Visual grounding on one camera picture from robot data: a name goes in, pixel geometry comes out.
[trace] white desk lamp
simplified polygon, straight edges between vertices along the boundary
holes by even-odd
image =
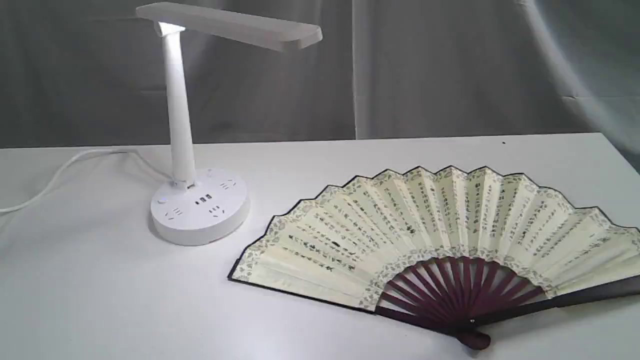
[[[180,32],[193,29],[277,51],[312,45],[322,40],[322,32],[316,25],[174,3],[141,6],[136,14],[155,21],[163,39],[171,132],[173,181],[153,196],[151,214],[159,234],[172,243],[210,243],[242,224],[250,202],[239,176],[195,168]]]

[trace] lamp base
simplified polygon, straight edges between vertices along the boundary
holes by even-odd
[[[163,184],[151,200],[160,236],[177,245],[205,245],[236,230],[249,215],[246,185],[217,168],[196,170],[195,185],[183,190]]]

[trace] white table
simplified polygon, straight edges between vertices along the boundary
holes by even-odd
[[[0,150],[0,206],[22,202],[79,149]],[[140,147],[170,169],[167,146]],[[128,154],[81,161],[31,207],[0,217],[0,359],[461,359],[454,339],[380,316],[227,281],[274,214],[384,168],[525,172],[576,206],[640,225],[640,176],[600,134],[197,145],[241,174],[252,212],[234,234],[179,247],[150,230],[162,178]],[[635,359],[640,297],[487,329],[481,359]]]

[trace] gray curtain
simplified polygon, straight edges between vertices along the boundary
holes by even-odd
[[[151,2],[0,1],[0,147],[168,143]],[[637,1],[176,2],[324,34],[281,54],[184,32],[196,142],[603,131],[640,153]]]

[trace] lamp head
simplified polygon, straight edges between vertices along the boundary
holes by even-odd
[[[197,30],[277,51],[303,49],[322,40],[322,31],[317,25],[199,6],[154,3],[137,8],[136,14],[164,25]],[[160,35],[165,36],[167,32],[162,24],[160,28]],[[165,28],[176,31],[176,28]]]

